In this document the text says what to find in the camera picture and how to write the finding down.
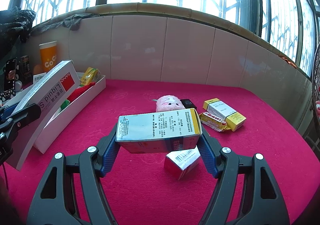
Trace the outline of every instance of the orange cup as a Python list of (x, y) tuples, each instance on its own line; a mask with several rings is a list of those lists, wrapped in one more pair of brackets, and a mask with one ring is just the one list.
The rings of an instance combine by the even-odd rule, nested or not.
[(43, 70), (49, 72), (57, 64), (57, 42), (52, 41), (39, 45)]

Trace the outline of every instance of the yellow juice box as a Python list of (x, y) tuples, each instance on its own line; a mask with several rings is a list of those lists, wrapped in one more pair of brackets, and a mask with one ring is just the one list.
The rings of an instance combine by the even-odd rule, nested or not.
[(100, 76), (100, 71), (97, 68), (91, 68), (88, 67), (87, 71), (84, 73), (84, 75), (81, 78), (81, 84), (80, 86), (88, 85), (91, 82), (96, 82)]
[(218, 98), (204, 101), (203, 108), (209, 113), (225, 120), (232, 131), (236, 131), (246, 120), (246, 117)]

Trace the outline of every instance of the magenta fabric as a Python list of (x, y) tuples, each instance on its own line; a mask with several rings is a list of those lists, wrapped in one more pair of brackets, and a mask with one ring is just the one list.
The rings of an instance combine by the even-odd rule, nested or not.
[[(68, 156), (96, 145), (109, 134), (119, 115), (154, 112), (156, 103), (151, 100), (163, 95), (190, 99), (198, 113), (204, 111), (204, 100), (217, 97), (246, 116), (244, 126), (236, 132), (206, 129), (237, 154), (262, 153), (281, 188), (290, 221), (301, 214), (319, 186), (320, 163), (295, 129), (253, 93), (210, 85), (107, 80), (107, 88), (74, 118), (44, 155), (33, 148), (21, 172), (6, 165), (9, 192), (22, 219), (26, 219), (34, 192), (55, 153)], [(177, 181), (164, 170), (164, 158), (165, 153), (130, 154), (120, 149), (112, 171), (101, 180), (119, 225), (199, 223), (216, 180), (201, 161)], [(243, 175), (238, 178), (228, 220), (236, 217), (239, 208)], [(79, 175), (75, 186), (80, 213), (88, 220)]]

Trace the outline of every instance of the gray cloth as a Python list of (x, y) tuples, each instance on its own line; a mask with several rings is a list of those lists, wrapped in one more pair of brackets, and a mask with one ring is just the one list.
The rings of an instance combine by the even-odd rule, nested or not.
[(31, 36), (38, 36), (46, 30), (57, 28), (59, 26), (63, 26), (65, 28), (69, 28), (70, 30), (78, 30), (80, 28), (80, 21), (85, 18), (98, 17), (99, 15), (95, 15), (93, 13), (82, 13), (82, 14), (74, 14), (68, 18), (65, 18), (63, 21), (59, 21), (50, 25), (42, 26), (41, 24), (32, 28), (30, 32)]

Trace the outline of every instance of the barcode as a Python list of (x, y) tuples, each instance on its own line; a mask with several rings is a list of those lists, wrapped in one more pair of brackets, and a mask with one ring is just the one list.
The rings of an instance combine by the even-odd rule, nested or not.
[(44, 77), (44, 75), (37, 76), (37, 77), (35, 78), (35, 81), (39, 81), (42, 77)]
[(184, 157), (186, 157), (188, 154), (190, 154), (193, 151), (193, 149), (185, 150), (180, 155), (176, 156), (177, 161), (182, 161)]

